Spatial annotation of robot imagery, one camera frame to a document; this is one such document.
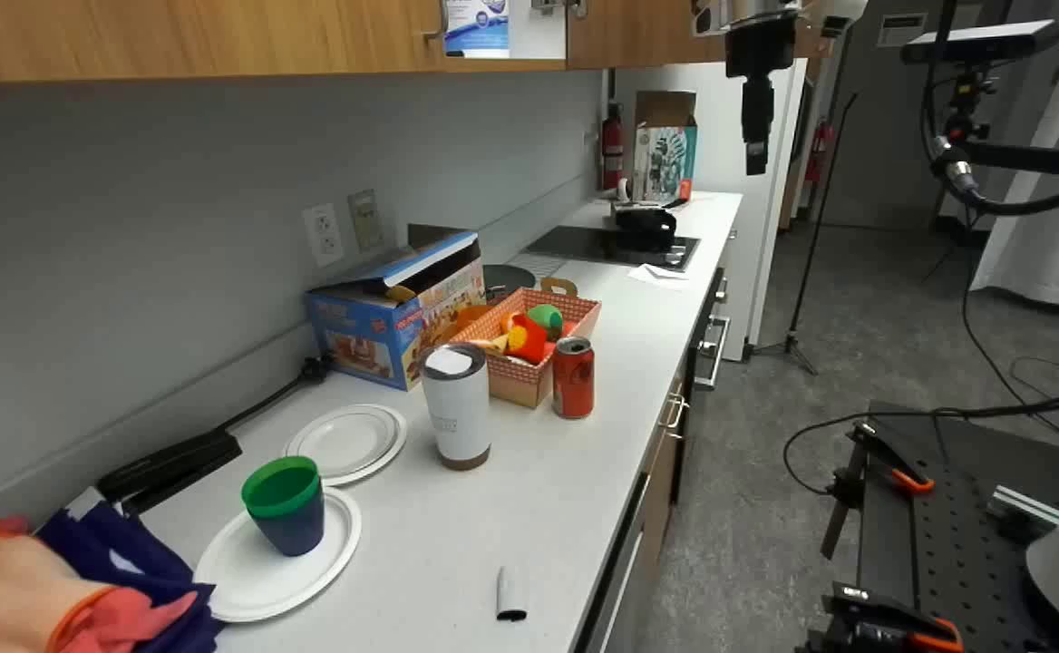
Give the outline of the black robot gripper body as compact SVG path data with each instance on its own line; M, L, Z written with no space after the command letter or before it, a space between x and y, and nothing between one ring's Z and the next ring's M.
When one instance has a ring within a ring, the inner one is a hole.
M741 132L746 172L769 166L769 132L775 91L769 75L794 61L797 26L822 39L843 37L867 11L867 0L690 0L694 33L725 45L725 75L745 83Z

